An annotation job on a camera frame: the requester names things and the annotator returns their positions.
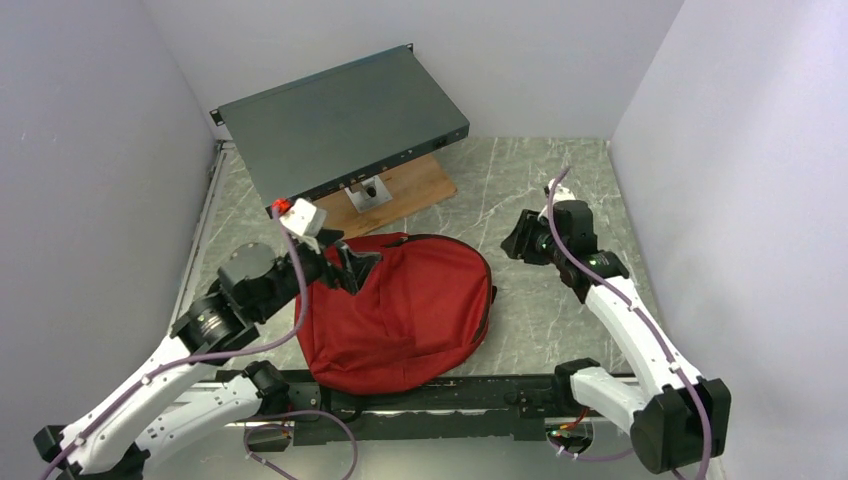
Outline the red student backpack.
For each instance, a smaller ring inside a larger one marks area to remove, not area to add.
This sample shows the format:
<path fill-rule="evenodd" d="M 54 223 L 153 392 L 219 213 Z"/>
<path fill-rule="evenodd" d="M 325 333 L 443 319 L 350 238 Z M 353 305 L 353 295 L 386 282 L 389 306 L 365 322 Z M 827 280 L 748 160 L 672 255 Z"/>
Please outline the red student backpack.
<path fill-rule="evenodd" d="M 297 339 L 321 385 L 353 395 L 405 392 L 461 365 L 483 343 L 497 289 L 474 247 L 393 232 L 348 240 L 381 260 L 356 295 L 308 288 Z"/>

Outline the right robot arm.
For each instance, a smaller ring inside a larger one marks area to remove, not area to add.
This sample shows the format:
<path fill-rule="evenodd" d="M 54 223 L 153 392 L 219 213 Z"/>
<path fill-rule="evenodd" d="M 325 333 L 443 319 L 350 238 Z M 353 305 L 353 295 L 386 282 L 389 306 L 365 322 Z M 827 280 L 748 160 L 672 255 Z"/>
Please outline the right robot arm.
<path fill-rule="evenodd" d="M 501 248 L 513 260 L 554 266 L 601 321 L 638 382 L 629 385 L 590 358 L 569 361 L 555 369 L 555 409 L 600 414 L 628 435 L 653 474 L 696 464 L 698 478 L 705 478 L 710 461 L 725 450 L 730 390 L 721 379 L 704 377 L 673 346 L 639 299 L 625 264 L 599 248 L 587 203 L 560 200 L 542 212 L 522 210 Z"/>

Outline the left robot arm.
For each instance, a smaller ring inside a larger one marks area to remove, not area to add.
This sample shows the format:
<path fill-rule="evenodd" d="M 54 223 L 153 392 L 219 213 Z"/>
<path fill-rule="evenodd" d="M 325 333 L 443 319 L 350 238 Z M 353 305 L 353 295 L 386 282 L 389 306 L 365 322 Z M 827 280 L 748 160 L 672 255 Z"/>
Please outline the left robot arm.
<path fill-rule="evenodd" d="M 140 479 L 228 423 L 279 417 L 289 386 L 263 357 L 260 327 L 291 301 L 307 300 L 313 285 L 358 293 L 381 260 L 352 250 L 336 230 L 283 240 L 284 255 L 262 243 L 238 247 L 206 295 L 112 394 L 68 425 L 43 427 L 33 442 L 46 475 Z"/>

